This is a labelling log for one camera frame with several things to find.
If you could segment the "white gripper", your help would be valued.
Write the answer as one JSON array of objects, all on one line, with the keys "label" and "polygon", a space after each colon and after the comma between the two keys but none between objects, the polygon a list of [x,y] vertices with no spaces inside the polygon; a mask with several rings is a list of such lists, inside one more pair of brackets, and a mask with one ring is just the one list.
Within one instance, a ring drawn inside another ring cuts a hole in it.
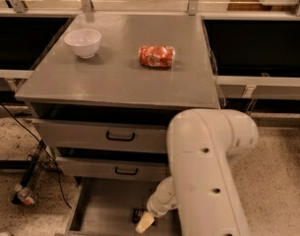
[{"label": "white gripper", "polygon": [[152,194],[147,203],[147,210],[143,213],[140,221],[136,226],[136,231],[140,234],[144,233],[154,223],[155,217],[162,217],[170,210],[178,208],[176,198],[174,196],[159,196]]}]

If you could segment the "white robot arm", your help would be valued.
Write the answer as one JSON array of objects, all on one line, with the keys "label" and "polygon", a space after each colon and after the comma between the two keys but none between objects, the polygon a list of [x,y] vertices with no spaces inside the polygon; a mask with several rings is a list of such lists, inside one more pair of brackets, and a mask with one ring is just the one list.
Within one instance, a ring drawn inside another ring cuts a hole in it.
[{"label": "white robot arm", "polygon": [[229,109],[190,109],[166,133],[171,176],[150,196],[136,231],[177,209],[182,236],[250,236],[229,163],[256,147],[253,119]]}]

